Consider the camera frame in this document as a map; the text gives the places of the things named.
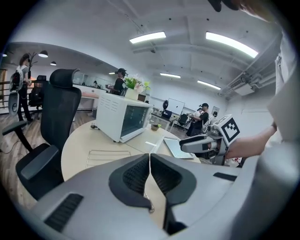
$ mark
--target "wall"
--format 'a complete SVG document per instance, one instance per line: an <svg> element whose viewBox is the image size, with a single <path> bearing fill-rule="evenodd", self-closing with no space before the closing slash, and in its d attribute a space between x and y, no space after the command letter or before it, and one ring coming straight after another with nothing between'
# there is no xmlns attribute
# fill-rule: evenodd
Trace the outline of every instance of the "wall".
<svg viewBox="0 0 300 240"><path fill-rule="evenodd" d="M210 113L214 106L220 108L219 116L223 116L227 101L216 92L203 90L200 87L187 85L176 81L152 81L150 104L162 109L163 102L169 98L185 103L183 113L196 111L200 104L207 103Z"/></svg>
<svg viewBox="0 0 300 240"><path fill-rule="evenodd" d="M9 81L11 75L16 70L16 66L10 65L10 64L3 64L3 65L1 65L1 68L7 70L6 81ZM114 84L114 82L115 82L115 78L116 78L115 75L108 75L107 71L103 71L103 73L101 73L102 70L100 68L99 68L98 72L95 72L95 71L89 72L89 69L81 68L81 66L77 66L74 68L80 68L81 73L85 73L85 74L89 75L89 78L86 81L86 85L92 85L94 80L97 80L97 83L101 84L102 87L104 88L106 84L110 84L110 83ZM51 66L51 65L49 65L49 66L33 66L31 68L31 76L34 78L37 78L38 75L46 75L47 80L49 81L52 72L55 71L56 69L59 69L59 67ZM5 90L4 95L9 95L9 90ZM8 101L8 96L4 97L4 101ZM34 111L34 110L36 110L36 107L29 107L29 110ZM1 108L0 114L1 113L8 113L8 108Z"/></svg>
<svg viewBox="0 0 300 240"><path fill-rule="evenodd" d="M125 30L121 26L108 27L106 22L78 11L75 5L64 5L63 1L45 1L23 19L10 42L44 43L74 49L116 68L125 68L129 74L140 74L148 81L143 74L145 63L131 51L131 43L120 37Z"/></svg>
<svg viewBox="0 0 300 240"><path fill-rule="evenodd" d="M258 134L270 126L273 119L267 109L275 95L275 84L259 89L257 92L236 96L228 101L226 114L232 114L240 129L240 136Z"/></svg>

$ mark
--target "curved desk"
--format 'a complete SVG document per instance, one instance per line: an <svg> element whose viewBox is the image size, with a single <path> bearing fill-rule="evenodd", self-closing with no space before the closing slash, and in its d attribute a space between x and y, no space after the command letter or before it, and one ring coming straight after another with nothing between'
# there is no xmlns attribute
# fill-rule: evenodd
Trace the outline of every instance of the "curved desk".
<svg viewBox="0 0 300 240"><path fill-rule="evenodd" d="M103 152L114 152L116 154L120 154L119 158L114 155L116 160L123 157L128 157L128 154L133 156L147 153L148 149L145 147L144 143L149 141L149 139L154 139L155 137L161 138L162 136L177 138L175 135L161 128L157 131L153 131L151 130L149 124L143 133L127 141L126 143L113 142L113 140L106 136L102 131L98 130L97 128L90 128L93 122L94 121L91 121L81 125L67 139L61 155L61 169L64 180L68 180L80 171L86 169L87 167L91 167L92 165L100 165L113 161L91 159L91 150L96 153L94 156L96 156L97 153ZM165 142L160 144L160 147L157 149L156 153L172 156L172 153L168 149ZM189 161L200 163L198 158L194 158ZM154 206L154 212L150 214L150 217L158 224L159 227L162 228L165 215L165 196L159 190L151 173L146 182L145 193L148 195L151 203Z"/></svg>

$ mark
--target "air conditioner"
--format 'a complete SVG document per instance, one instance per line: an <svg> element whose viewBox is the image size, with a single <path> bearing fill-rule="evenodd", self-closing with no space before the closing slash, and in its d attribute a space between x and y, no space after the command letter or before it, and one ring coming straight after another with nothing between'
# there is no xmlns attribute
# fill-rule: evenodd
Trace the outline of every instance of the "air conditioner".
<svg viewBox="0 0 300 240"><path fill-rule="evenodd" d="M245 84L245 79L244 78L239 78L238 80L236 80L234 83L232 83L231 85L230 85L230 88L231 89L236 89L236 88L239 88L239 87L241 87L242 85L244 85Z"/></svg>
<svg viewBox="0 0 300 240"><path fill-rule="evenodd" d="M241 96L248 95L250 93L254 93L254 90L248 83L243 85L242 87L234 89L234 91L236 93L240 94Z"/></svg>

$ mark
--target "office chair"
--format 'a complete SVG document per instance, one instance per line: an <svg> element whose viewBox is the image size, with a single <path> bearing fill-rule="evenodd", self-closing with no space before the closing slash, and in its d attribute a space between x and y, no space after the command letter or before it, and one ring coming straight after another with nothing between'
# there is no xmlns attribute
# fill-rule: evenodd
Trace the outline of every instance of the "office chair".
<svg viewBox="0 0 300 240"><path fill-rule="evenodd" d="M29 94L29 103L28 105L31 107L37 107L37 110L34 111L31 115L37 114L37 119L39 120L39 107L43 108L43 101L45 95L45 89L48 85L48 81L46 80L46 76L39 75L37 79L33 82L34 87Z"/></svg>
<svg viewBox="0 0 300 240"><path fill-rule="evenodd" d="M178 123L182 127L183 125L186 124L187 120L188 120L188 116L186 114L183 114L183 115L180 116L180 118L178 120Z"/></svg>
<svg viewBox="0 0 300 240"><path fill-rule="evenodd" d="M72 83L77 71L79 69L57 69L50 76L41 119L41 134L49 145L43 143L32 149L21 129L25 121L15 122L2 131L3 135L15 131L29 151L15 169L23 186L36 200L63 182L61 152L81 99L80 89Z"/></svg>

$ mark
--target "microwave oven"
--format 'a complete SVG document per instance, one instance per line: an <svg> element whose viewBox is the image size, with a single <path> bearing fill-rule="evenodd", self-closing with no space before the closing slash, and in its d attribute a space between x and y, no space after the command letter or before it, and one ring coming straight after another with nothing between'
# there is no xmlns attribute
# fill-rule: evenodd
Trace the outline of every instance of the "microwave oven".
<svg viewBox="0 0 300 240"><path fill-rule="evenodd" d="M98 100L96 126L116 142L126 142L149 124L153 105L104 93Z"/></svg>

